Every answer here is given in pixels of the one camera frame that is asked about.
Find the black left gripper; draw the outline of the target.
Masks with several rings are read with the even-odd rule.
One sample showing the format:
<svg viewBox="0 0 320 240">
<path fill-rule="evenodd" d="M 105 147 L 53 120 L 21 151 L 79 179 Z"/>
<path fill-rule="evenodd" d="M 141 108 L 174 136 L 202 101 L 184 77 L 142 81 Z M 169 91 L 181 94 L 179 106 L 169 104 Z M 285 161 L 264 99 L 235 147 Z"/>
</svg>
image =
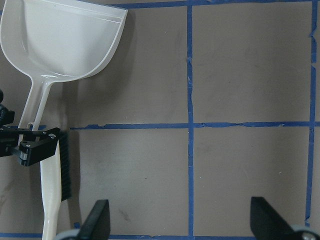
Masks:
<svg viewBox="0 0 320 240">
<path fill-rule="evenodd" d="M 30 130 L 28 128 L 18 128 L 19 135 L 23 135 L 23 140 L 18 145 L 18 134 L 16 130 L 8 127 L 14 122 L 15 112 L 8 110 L 2 103 L 0 104 L 0 157 L 20 156 L 20 164 L 29 167 L 55 155 L 61 129 L 54 127 L 47 130 Z"/>
</svg>

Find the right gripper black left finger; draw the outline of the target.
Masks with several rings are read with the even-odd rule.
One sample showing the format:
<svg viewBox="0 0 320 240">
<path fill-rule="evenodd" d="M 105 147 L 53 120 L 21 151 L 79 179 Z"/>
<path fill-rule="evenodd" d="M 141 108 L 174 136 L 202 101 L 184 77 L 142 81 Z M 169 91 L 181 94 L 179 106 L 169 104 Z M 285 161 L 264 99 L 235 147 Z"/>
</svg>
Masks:
<svg viewBox="0 0 320 240">
<path fill-rule="evenodd" d="M 97 200 L 77 234 L 78 240 L 108 240 L 111 233 L 110 205 Z"/>
</svg>

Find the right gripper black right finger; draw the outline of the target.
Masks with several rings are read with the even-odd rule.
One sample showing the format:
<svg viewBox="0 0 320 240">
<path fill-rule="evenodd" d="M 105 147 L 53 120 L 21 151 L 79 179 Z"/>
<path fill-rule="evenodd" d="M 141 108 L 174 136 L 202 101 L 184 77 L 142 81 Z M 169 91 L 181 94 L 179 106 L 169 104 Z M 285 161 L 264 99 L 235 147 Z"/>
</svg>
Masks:
<svg viewBox="0 0 320 240">
<path fill-rule="evenodd" d="M 300 239 L 300 234 L 263 197 L 250 200 L 250 229 L 257 240 Z"/>
</svg>

